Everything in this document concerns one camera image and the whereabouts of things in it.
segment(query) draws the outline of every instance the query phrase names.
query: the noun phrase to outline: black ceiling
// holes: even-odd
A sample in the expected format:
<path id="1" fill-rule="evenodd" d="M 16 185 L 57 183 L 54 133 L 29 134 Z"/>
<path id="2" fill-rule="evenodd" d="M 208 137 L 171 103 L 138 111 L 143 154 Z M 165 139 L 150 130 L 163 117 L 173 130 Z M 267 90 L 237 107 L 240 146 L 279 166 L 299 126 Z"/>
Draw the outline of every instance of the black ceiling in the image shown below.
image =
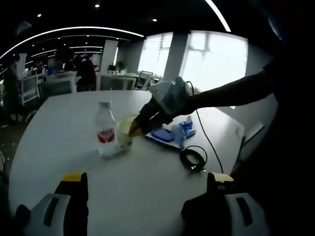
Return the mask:
<path id="1" fill-rule="evenodd" d="M 231 33 L 248 38 L 255 44 L 272 51 L 278 40 L 268 21 L 258 9 L 248 5 L 246 0 L 214 0 L 231 28 Z M 17 43 L 36 34 L 65 27 L 97 26 L 128 30 L 144 36 L 167 31 L 213 30 L 225 32 L 216 14 L 205 0 L 29 0 L 2 3 L 2 38 L 0 55 Z M 31 24 L 28 30 L 16 36 L 19 24 Z M 28 56 L 67 46 L 103 46 L 106 35 L 136 40 L 139 37 L 127 33 L 100 29 L 72 29 L 46 34 L 34 38 L 10 54 L 27 52 Z"/>

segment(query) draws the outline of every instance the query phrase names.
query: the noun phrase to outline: potted plant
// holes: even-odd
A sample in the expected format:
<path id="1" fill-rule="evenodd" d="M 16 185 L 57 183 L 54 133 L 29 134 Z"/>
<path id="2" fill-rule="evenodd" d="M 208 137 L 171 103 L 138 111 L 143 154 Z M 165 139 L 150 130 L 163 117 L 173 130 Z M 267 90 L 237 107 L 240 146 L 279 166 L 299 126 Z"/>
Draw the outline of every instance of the potted plant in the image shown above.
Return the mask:
<path id="1" fill-rule="evenodd" d="M 116 66 L 114 66 L 113 64 L 108 65 L 107 67 L 107 72 L 110 74 L 113 74 L 116 71 Z"/>
<path id="2" fill-rule="evenodd" d="M 122 61 L 116 62 L 116 65 L 115 65 L 115 66 L 116 66 L 116 70 L 117 70 L 119 73 L 121 73 L 121 71 L 125 69 L 125 65 L 124 65 L 124 63 L 123 63 Z"/>

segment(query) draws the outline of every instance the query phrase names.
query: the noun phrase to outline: black cable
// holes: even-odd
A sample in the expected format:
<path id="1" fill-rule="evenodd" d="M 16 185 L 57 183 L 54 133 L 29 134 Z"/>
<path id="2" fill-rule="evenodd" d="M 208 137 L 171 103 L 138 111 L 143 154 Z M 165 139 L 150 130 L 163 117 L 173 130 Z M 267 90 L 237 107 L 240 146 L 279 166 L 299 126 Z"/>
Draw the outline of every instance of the black cable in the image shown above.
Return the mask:
<path id="1" fill-rule="evenodd" d="M 192 150 L 192 149 L 188 149 L 191 147 L 196 147 L 196 148 L 200 148 L 201 150 L 204 151 L 204 153 L 206 154 L 206 160 L 203 159 L 203 157 L 196 151 Z M 193 156 L 198 163 L 194 163 L 191 162 L 188 159 L 188 156 Z M 179 158 L 182 162 L 182 164 L 187 168 L 187 169 L 191 169 L 193 171 L 206 171 L 203 167 L 206 165 L 207 161 L 208 161 L 208 155 L 207 152 L 205 151 L 205 149 L 203 149 L 201 146 L 197 146 L 197 145 L 190 145 L 188 147 L 186 147 L 184 150 L 182 150 L 179 153 Z"/>
<path id="2" fill-rule="evenodd" d="M 191 83 L 190 81 L 187 81 L 187 83 L 190 83 L 191 89 L 192 89 L 192 94 L 194 95 L 192 83 Z M 201 123 L 201 119 L 200 119 L 198 110 L 196 110 L 196 112 L 197 112 L 197 116 L 198 116 L 198 119 L 199 119 L 199 122 L 200 122 L 200 125 L 201 125 L 201 129 L 202 129 L 203 133 L 205 134 L 205 136 L 206 136 L 208 142 L 210 143 L 210 145 L 211 145 L 211 147 L 212 147 L 212 149 L 213 149 L 213 151 L 214 151 L 214 153 L 215 153 L 215 155 L 216 155 L 216 157 L 217 157 L 217 160 L 218 160 L 218 162 L 219 162 L 219 164 L 220 164 L 221 172 L 223 173 L 223 167 L 222 167 L 221 161 L 220 161 L 220 159 L 219 159 L 219 157 L 218 157 L 218 154 L 217 154 L 215 148 L 213 147 L 212 142 L 211 142 L 210 139 L 208 138 L 208 136 L 207 136 L 207 134 L 206 134 L 206 131 L 205 131 L 204 128 L 203 128 L 203 125 L 202 125 L 202 123 Z"/>

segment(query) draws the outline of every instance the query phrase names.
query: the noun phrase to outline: ceiling light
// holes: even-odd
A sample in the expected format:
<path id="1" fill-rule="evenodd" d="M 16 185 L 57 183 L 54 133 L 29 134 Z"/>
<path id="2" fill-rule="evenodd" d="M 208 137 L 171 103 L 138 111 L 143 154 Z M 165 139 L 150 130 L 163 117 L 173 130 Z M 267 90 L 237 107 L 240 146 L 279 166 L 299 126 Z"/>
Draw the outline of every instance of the ceiling light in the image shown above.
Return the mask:
<path id="1" fill-rule="evenodd" d="M 69 48 L 103 48 L 99 46 L 80 46 L 80 47 L 69 47 Z"/>
<path id="2" fill-rule="evenodd" d="M 219 18 L 219 20 L 221 21 L 223 27 L 225 28 L 225 30 L 227 32 L 231 32 L 230 27 L 228 26 L 225 18 L 222 16 L 221 12 L 219 11 L 219 9 L 217 8 L 217 6 L 213 3 L 213 1 L 211 0 L 205 0 L 206 3 L 212 8 L 212 10 L 215 12 L 215 14 L 217 15 L 217 17 Z"/>
<path id="3" fill-rule="evenodd" d="M 101 52 L 75 52 L 75 53 L 101 53 Z"/>
<path id="4" fill-rule="evenodd" d="M 39 37 L 39 36 L 42 36 L 42 35 L 45 35 L 45 34 L 48 34 L 48 33 L 53 33 L 53 32 L 58 32 L 58 31 L 62 31 L 62 30 L 75 30 L 75 29 L 96 29 L 96 30 L 113 30 L 113 31 L 118 31 L 118 32 L 123 32 L 123 33 L 129 33 L 129 34 L 133 34 L 133 35 L 136 35 L 136 36 L 139 36 L 139 37 L 144 37 L 143 35 L 141 34 L 138 34 L 138 33 L 133 33 L 133 32 L 130 32 L 130 31 L 126 31 L 126 30 L 122 30 L 122 29 L 115 29 L 115 28 L 108 28 L 108 27 L 98 27 L 98 26 L 75 26 L 75 27 L 67 27 L 67 28 L 61 28 L 61 29 L 54 29 L 54 30 L 50 30 L 50 31 L 47 31 L 47 32 L 43 32 L 43 33 L 40 33 L 40 34 L 37 34 L 37 35 L 34 35 L 30 38 L 27 38 L 25 40 L 23 40 L 22 42 L 16 44 L 15 46 L 13 46 L 12 48 L 10 48 L 8 51 L 6 51 L 5 53 L 2 54 L 2 56 L 0 57 L 3 58 L 6 54 L 8 54 L 9 52 L 11 52 L 13 49 L 15 49 L 16 47 L 20 46 L 21 44 L 31 40 L 31 39 L 34 39 L 36 37 Z"/>
<path id="5" fill-rule="evenodd" d="M 50 50 L 50 51 L 47 51 L 47 52 L 42 52 L 42 53 L 35 54 L 35 55 L 31 56 L 31 58 L 32 58 L 32 57 L 35 57 L 35 56 L 38 56 L 38 55 L 41 55 L 41 54 L 44 54 L 44 53 L 53 52 L 53 51 L 57 51 L 57 49 Z"/>
<path id="6" fill-rule="evenodd" d="M 7 68 L 8 69 L 8 68 Z M 2 72 L 0 72 L 0 74 L 2 74 L 3 72 L 5 72 L 7 69 L 3 70 Z"/>

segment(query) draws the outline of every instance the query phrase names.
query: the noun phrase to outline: red bottle label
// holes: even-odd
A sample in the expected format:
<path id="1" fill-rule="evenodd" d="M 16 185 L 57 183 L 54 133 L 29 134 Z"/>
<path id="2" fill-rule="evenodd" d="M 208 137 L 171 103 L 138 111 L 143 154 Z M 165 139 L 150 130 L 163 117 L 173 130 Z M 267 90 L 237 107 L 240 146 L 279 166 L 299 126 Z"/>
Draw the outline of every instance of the red bottle label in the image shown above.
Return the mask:
<path id="1" fill-rule="evenodd" d="M 97 136 L 98 136 L 98 140 L 102 144 L 110 143 L 110 142 L 114 141 L 114 139 L 115 139 L 115 134 L 114 134 L 114 131 L 112 129 L 103 130 L 102 132 L 99 132 Z"/>

